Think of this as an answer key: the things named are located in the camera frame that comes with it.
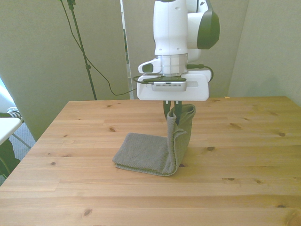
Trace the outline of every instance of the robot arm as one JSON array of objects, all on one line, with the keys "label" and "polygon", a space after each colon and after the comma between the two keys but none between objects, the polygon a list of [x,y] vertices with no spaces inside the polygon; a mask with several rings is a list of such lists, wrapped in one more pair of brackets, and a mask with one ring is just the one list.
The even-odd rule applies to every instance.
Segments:
[{"label": "robot arm", "polygon": [[209,0],[157,0],[155,59],[141,64],[137,84],[142,100],[206,100],[210,71],[188,71],[187,63],[219,39],[220,24]]}]

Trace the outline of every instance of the cloth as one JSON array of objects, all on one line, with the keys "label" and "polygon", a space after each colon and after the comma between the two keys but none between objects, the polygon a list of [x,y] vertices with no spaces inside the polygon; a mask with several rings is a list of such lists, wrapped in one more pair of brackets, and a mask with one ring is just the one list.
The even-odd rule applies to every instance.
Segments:
[{"label": "cloth", "polygon": [[[16,107],[8,109],[7,113],[0,113],[0,118],[19,118],[21,115]],[[20,160],[15,158],[14,148],[9,139],[0,145],[0,175],[8,177]]]},{"label": "cloth", "polygon": [[0,145],[0,175],[8,177],[19,162],[20,160],[15,158],[13,145],[10,140],[7,139]]},{"label": "cloth", "polygon": [[194,105],[183,105],[179,125],[173,108],[167,115],[167,138],[146,134],[127,134],[113,158],[116,167],[158,176],[174,174],[185,155],[191,136]]},{"label": "cloth", "polygon": [[19,110],[16,107],[10,107],[7,113],[0,113],[0,118],[19,118],[22,119]]}]

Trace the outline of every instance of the wooden table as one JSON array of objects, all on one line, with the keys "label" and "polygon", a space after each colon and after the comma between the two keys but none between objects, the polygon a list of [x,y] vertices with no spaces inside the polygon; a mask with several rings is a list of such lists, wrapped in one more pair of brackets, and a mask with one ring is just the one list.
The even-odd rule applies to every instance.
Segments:
[{"label": "wooden table", "polygon": [[128,132],[166,136],[161,101],[69,102],[0,187],[2,226],[300,226],[301,108],[211,98],[170,177],[117,169]]}]

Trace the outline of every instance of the beige wall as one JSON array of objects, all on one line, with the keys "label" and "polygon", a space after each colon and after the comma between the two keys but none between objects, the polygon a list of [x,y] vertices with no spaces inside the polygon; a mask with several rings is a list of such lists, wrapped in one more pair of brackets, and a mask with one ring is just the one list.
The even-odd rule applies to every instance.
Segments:
[{"label": "beige wall", "polygon": [[[123,2],[131,76],[140,75],[138,66],[154,58],[153,8],[155,0],[125,0]],[[227,95],[236,59],[240,35],[249,0],[211,0],[220,18],[220,40],[210,50],[203,50],[196,63],[214,70],[210,96]]]},{"label": "beige wall", "polygon": [[229,96],[287,96],[301,106],[301,3],[250,0]]},{"label": "beige wall", "polygon": [[[0,4],[0,75],[37,139],[68,101],[93,100],[83,56],[60,1]],[[77,0],[75,14],[87,56],[116,93],[128,91],[120,1]],[[129,98],[113,96],[106,81],[91,72],[99,100]]]}]

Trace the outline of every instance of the gray towel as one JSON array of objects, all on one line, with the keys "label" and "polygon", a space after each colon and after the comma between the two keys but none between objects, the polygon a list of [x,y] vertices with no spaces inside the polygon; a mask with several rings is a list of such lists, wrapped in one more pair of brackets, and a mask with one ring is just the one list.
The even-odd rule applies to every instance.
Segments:
[{"label": "gray towel", "polygon": [[167,138],[128,133],[113,158],[116,167],[158,176],[174,174],[185,155],[190,135],[194,105],[183,105],[179,125],[173,108],[167,115]]}]

